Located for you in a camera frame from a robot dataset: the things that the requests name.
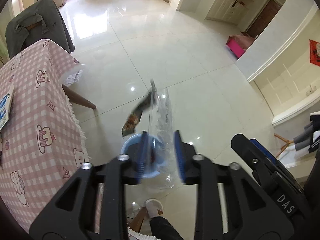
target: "white slipper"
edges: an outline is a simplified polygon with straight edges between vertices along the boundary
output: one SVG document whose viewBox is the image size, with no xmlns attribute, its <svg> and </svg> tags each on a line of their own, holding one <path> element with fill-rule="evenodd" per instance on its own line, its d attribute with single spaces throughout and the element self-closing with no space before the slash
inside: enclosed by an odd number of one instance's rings
<svg viewBox="0 0 320 240">
<path fill-rule="evenodd" d="M 150 218 L 163 216 L 163 206 L 157 199 L 150 198 L 146 201 L 146 208 Z"/>
</svg>

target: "brown door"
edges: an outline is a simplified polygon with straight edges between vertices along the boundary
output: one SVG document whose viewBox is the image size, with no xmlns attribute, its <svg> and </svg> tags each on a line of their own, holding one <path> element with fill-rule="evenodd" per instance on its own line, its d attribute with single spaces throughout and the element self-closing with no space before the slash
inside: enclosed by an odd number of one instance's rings
<svg viewBox="0 0 320 240">
<path fill-rule="evenodd" d="M 265 8 L 261 11 L 257 19 L 255 19 L 249 30 L 247 30 L 247 33 L 253 38 L 259 36 L 271 22 L 273 17 L 276 16 L 280 8 L 281 5 L 274 0 L 270 0 L 266 4 Z"/>
</svg>

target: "pink checkered tablecloth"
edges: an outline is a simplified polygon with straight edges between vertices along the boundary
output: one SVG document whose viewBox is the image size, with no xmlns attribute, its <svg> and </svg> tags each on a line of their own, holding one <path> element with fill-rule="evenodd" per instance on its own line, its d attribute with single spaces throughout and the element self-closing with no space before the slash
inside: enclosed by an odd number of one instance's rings
<svg viewBox="0 0 320 240">
<path fill-rule="evenodd" d="M 89 159 L 61 86 L 74 82 L 72 74 L 81 69 L 68 52 L 44 39 L 0 69 L 0 98 L 14 85 L 9 121 L 1 130 L 0 196 L 27 232 L 51 197 Z"/>
</svg>

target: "black pants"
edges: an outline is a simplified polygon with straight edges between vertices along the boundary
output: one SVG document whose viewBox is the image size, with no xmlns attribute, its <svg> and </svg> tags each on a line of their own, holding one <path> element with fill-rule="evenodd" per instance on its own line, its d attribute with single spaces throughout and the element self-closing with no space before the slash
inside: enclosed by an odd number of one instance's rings
<svg viewBox="0 0 320 240">
<path fill-rule="evenodd" d="M 152 235 L 161 240 L 183 240 L 177 230 L 173 228 L 167 219 L 154 217 L 150 220 Z"/>
</svg>

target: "white baseboard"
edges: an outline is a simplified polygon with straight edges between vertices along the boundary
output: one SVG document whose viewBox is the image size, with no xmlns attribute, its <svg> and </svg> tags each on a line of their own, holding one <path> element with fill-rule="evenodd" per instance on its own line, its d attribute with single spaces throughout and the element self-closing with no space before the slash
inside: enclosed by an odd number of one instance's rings
<svg viewBox="0 0 320 240">
<path fill-rule="evenodd" d="M 307 110 L 319 101 L 320 89 L 317 89 L 314 93 L 312 93 L 310 96 L 307 96 L 299 103 L 276 115 L 272 120 L 272 126 L 275 127 L 283 122 L 288 121 L 289 119 L 297 116 L 298 114 L 301 114 L 303 111 Z"/>
</svg>

